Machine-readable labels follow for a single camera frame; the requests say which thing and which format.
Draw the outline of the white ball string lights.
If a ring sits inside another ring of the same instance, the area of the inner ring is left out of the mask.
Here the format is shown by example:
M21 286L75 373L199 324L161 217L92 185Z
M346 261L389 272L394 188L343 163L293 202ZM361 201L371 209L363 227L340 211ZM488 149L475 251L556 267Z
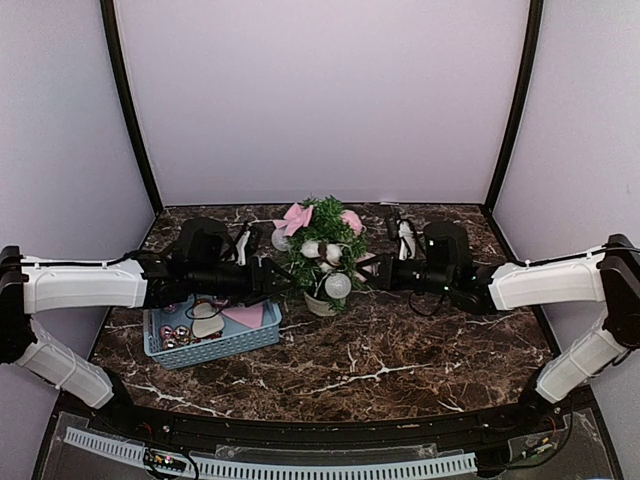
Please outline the white ball string lights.
M308 240L338 244L342 248L341 266L324 273L316 262L300 253ZM301 228L293 236L275 229L271 235L274 248L284 255L285 270L295 276L299 291L309 297L326 301L344 301L353 290L362 290L363 283L354 277L356 261L362 256L373 256L368 250L364 233L356 236L349 227L339 229Z

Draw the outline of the pink fabric triangle piece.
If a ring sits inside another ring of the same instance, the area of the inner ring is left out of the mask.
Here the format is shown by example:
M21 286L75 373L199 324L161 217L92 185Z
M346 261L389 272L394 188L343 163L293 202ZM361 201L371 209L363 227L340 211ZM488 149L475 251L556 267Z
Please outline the pink fabric triangle piece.
M222 311L222 314L249 329L256 329L262 326L264 315L264 304L258 303L250 307L233 307Z

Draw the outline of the small green christmas tree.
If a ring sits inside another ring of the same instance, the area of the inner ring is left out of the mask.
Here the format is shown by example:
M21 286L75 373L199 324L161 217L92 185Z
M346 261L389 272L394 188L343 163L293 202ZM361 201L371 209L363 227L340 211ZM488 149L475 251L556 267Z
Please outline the small green christmas tree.
M373 257L359 214L333 196L311 197L272 223L272 245L286 255L308 309L320 317L345 312L348 296L365 288L357 264Z

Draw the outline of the white cotton boll ornament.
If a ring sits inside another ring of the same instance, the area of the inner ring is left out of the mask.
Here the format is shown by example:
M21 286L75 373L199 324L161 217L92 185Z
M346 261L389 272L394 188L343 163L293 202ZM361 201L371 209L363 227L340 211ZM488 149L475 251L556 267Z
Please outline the white cotton boll ornament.
M338 244L308 240L302 244L300 253L305 258L315 261L324 273L341 266L342 248Z

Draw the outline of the pink fluffy pompom ornament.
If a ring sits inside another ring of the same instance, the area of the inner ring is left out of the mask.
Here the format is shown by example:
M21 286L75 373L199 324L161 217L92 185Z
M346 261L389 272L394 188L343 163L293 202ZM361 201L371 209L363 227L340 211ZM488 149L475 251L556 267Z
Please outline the pink fluffy pompom ornament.
M365 231L360 217L353 210L345 209L341 214L341 220L346 224L356 236L360 236Z

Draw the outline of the pink fabric bow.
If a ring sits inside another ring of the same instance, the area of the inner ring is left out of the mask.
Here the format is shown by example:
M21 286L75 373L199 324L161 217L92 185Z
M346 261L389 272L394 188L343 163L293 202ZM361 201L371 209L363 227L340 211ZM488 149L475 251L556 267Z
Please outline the pink fabric bow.
M291 237L299 229L309 226L312 220L314 206L302 207L298 203L294 203L284 214L282 219L275 219L273 224L276 229L282 229L284 235Z

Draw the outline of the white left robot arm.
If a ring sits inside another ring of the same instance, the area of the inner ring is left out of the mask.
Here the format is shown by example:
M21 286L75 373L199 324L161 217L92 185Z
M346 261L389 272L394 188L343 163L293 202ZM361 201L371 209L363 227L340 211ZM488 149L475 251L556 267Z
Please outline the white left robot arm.
M293 275L257 254L259 228L230 235L211 218L185 221L178 238L156 252L139 249L111 260L49 260L1 251L1 361L23 367L54 388L101 411L120 436L141 427L140 412L118 376L53 337L36 315L58 310L169 307L195 295L252 306L296 286Z

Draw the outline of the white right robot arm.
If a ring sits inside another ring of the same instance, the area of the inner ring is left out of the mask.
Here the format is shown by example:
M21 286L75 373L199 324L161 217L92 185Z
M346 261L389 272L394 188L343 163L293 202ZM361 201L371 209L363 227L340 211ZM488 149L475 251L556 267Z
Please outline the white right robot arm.
M511 426L521 434L534 432L547 420L549 406L639 347L639 249L623 234L580 253L479 265L460 225L431 222L421 234L398 216L388 225L398 255L356 264L357 273L380 290L439 295L477 315L546 304L603 304L593 326L531 377L510 413Z

